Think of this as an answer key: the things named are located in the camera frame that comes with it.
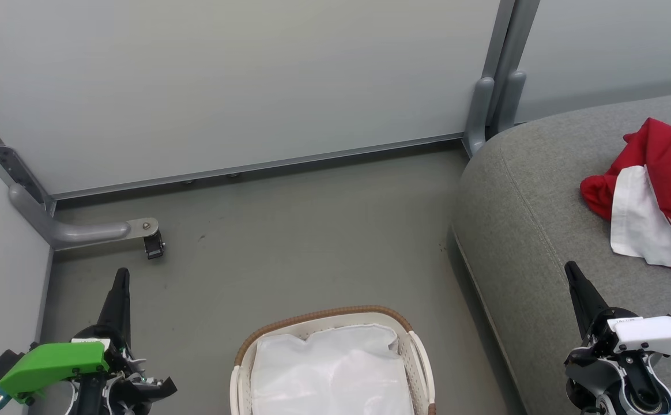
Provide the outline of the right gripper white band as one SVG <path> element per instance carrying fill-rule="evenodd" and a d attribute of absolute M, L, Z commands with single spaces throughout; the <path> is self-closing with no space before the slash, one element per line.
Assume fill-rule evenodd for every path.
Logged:
<path fill-rule="evenodd" d="M 568 399 L 582 414 L 671 414 L 671 388 L 655 371 L 671 359 L 671 317 L 627 317 L 576 262 L 564 271 L 582 338 L 564 362 Z"/>

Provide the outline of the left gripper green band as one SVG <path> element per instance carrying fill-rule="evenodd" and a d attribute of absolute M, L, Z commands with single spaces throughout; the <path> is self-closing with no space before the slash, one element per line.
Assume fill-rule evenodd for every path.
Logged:
<path fill-rule="evenodd" d="M 171 378 L 146 375 L 130 347 L 130 271 L 120 268 L 104 300 L 98 326 L 69 342 L 34 342 L 26 353 L 0 357 L 0 411 L 9 402 L 31 406 L 57 383 L 71 388 L 68 414 L 148 414 L 177 392 Z"/>

